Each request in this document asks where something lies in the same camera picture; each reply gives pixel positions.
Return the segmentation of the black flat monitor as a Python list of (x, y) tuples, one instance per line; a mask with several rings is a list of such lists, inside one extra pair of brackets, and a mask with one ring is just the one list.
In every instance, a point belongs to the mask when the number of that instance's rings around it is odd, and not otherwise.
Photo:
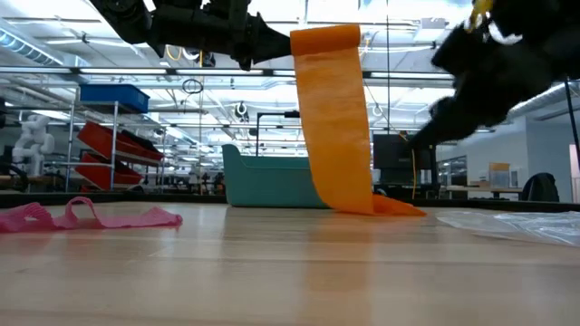
[(380, 172), (380, 184), (412, 186), (433, 184), (436, 176), (434, 149), (411, 149), (410, 135), (372, 135), (372, 167)]

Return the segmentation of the black angled stand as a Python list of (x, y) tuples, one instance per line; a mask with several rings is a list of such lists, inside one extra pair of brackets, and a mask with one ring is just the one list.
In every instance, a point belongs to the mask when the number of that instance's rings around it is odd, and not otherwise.
[(256, 114), (256, 156), (258, 156), (260, 141), (259, 141), (259, 133), (260, 133), (260, 120), (264, 116), (282, 116), (285, 119), (299, 119), (300, 112), (298, 110), (288, 110), (282, 112), (258, 112)]

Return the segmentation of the teal plastic bin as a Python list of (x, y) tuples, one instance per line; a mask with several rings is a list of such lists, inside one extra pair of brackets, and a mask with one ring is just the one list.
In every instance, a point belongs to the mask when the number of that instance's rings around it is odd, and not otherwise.
[(243, 156), (222, 147), (227, 202), (242, 207), (325, 208), (307, 158)]

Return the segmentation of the orange elastic bandage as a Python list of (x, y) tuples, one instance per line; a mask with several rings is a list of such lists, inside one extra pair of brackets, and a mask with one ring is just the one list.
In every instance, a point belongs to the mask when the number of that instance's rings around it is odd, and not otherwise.
[(372, 192), (371, 141), (357, 24), (290, 33), (299, 113), (315, 190), (330, 208), (367, 216), (425, 216)]

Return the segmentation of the blue plastic storage bin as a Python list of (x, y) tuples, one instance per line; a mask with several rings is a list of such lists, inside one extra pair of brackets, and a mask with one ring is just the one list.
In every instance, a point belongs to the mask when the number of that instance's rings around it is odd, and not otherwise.
[(131, 84), (83, 84), (80, 86), (80, 102), (83, 104), (114, 105), (119, 111), (148, 113), (150, 96)]

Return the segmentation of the yellow tape label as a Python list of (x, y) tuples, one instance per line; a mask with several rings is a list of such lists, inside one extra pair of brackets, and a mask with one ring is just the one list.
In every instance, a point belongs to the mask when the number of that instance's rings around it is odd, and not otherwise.
[(484, 21), (487, 14), (491, 11), (494, 5), (494, 0), (472, 0), (472, 10), (469, 15), (465, 28), (471, 32), (479, 25), (479, 20)]

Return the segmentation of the red plastic storage bin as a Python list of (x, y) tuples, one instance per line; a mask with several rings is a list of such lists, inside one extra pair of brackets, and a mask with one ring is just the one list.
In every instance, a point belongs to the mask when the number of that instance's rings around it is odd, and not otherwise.
[(100, 190), (132, 187), (142, 180), (141, 174), (119, 160), (115, 161), (114, 172), (111, 172), (111, 162), (99, 154), (85, 152), (80, 163), (75, 171)]
[(113, 136), (113, 129), (94, 122), (87, 122), (77, 138), (106, 159), (111, 157), (112, 145), (115, 145), (115, 158), (119, 161), (158, 166), (164, 158), (151, 141), (124, 129)]

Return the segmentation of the black office chair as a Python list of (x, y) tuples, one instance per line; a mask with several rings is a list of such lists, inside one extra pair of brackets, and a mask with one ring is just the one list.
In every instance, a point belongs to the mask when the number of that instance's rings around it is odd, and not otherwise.
[(531, 177), (523, 187), (522, 201), (559, 202), (556, 179), (550, 173), (538, 173)]

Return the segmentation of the grey metal shelf rack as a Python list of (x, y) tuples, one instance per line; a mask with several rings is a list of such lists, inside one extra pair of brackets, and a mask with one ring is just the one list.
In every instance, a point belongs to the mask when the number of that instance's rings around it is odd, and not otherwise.
[[(87, 122), (94, 122), (100, 124), (104, 127), (108, 127), (113, 129), (113, 136), (116, 136), (117, 131), (121, 131), (122, 129), (127, 130), (139, 137), (142, 137), (138, 134), (140, 130), (150, 131), (153, 135), (158, 135), (161, 137), (162, 140), (165, 140), (167, 137), (167, 129), (161, 126), (157, 121), (150, 118), (148, 113), (130, 113), (126, 112), (125, 110), (119, 111), (119, 103), (115, 102), (114, 105), (103, 105), (103, 104), (83, 104), (80, 102), (80, 89), (77, 93), (77, 100), (71, 106), (69, 111), (69, 121), (67, 123), (69, 135), (68, 135), (68, 154), (67, 159), (63, 162), (56, 162), (54, 165), (56, 167), (63, 167), (66, 168), (66, 179), (69, 179), (69, 175), (71, 173), (76, 173), (75, 167), (80, 166), (82, 154), (85, 152), (91, 152), (93, 154), (99, 154), (83, 142), (81, 142), (77, 135), (84, 127)], [(163, 153), (165, 146), (155, 145), (152, 139), (147, 139), (153, 143), (155, 148)], [(114, 165), (115, 161), (115, 145), (112, 145), (112, 154), (109, 158), (111, 162), (111, 172), (114, 172)], [(130, 162), (124, 162), (130, 169), (136, 171), (137, 173), (141, 174), (142, 180), (139, 184), (134, 185), (132, 187), (138, 185), (153, 185), (153, 186), (162, 186), (163, 185), (163, 178), (166, 176), (166, 168), (163, 166), (165, 162), (165, 154), (162, 161), (159, 163), (158, 166), (146, 166), (141, 164), (135, 164)], [(81, 186), (81, 189), (84, 191), (114, 191), (114, 190), (127, 190), (131, 187), (127, 188), (112, 188), (111, 190), (100, 190), (99, 188), (93, 186), (88, 180), (78, 174), (84, 184)]]

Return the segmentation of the pink elastic bandage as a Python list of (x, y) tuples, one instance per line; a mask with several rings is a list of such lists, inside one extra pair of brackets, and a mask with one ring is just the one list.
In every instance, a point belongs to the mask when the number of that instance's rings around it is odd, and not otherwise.
[(0, 212), (0, 233), (80, 229), (81, 219), (73, 212), (73, 206), (77, 204), (89, 207), (94, 219), (93, 224), (104, 229), (179, 226), (183, 221), (182, 216), (157, 206), (134, 216), (102, 216), (97, 213), (94, 203), (88, 197), (74, 197), (65, 205), (60, 216), (53, 216), (37, 202)]

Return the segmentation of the white robot figure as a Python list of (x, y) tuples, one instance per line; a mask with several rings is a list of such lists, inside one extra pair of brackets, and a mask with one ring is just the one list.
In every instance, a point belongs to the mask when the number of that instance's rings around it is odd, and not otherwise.
[(44, 115), (31, 115), (21, 124), (21, 135), (12, 149), (13, 162), (20, 164), (30, 159), (28, 175), (40, 177), (44, 156), (54, 151), (55, 139), (47, 131), (50, 118)]

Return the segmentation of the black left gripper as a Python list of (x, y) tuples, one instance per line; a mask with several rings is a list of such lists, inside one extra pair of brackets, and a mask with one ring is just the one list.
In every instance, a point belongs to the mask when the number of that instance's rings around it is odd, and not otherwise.
[(243, 70), (291, 54), (290, 37), (248, 12), (252, 0), (155, 0), (149, 45), (221, 53)]

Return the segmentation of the black aluminium table frame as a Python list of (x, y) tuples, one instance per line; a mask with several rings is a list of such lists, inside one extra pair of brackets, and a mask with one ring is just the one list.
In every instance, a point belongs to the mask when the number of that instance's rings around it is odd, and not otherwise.
[[(95, 203), (151, 202), (186, 204), (225, 204), (225, 197), (191, 196), (178, 194), (142, 194), (137, 192), (105, 193), (8, 193), (0, 192), (0, 208), (12, 208), (33, 202), (47, 206), (65, 205), (75, 197), (88, 197)], [(580, 212), (580, 204), (554, 202), (507, 201), (491, 199), (412, 199), (408, 203), (416, 207), (472, 208), (507, 212), (562, 213)]]

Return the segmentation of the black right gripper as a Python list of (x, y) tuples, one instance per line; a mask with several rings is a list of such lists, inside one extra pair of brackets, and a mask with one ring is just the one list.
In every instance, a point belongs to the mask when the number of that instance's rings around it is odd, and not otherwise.
[(425, 149), (461, 140), (484, 126), (502, 122), (508, 112), (548, 90), (555, 73), (542, 43), (556, 30), (555, 18), (526, 19), (517, 43), (499, 43), (488, 25), (469, 32), (454, 26), (431, 63), (454, 77), (455, 92), (430, 106), (430, 120), (409, 140), (411, 149)]

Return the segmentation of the thin black pole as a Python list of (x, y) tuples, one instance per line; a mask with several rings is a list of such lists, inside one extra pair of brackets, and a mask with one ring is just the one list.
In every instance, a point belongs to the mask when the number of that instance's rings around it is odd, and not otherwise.
[(576, 154), (578, 165), (580, 166), (580, 137), (578, 135), (577, 126), (575, 123), (575, 113), (574, 113), (572, 96), (571, 96), (572, 94), (571, 94), (569, 79), (567, 77), (564, 81), (564, 85), (565, 85), (565, 95), (566, 95), (568, 115), (570, 118), (571, 128), (572, 128), (572, 133), (573, 133), (573, 138), (574, 138), (574, 143), (575, 143), (575, 154)]

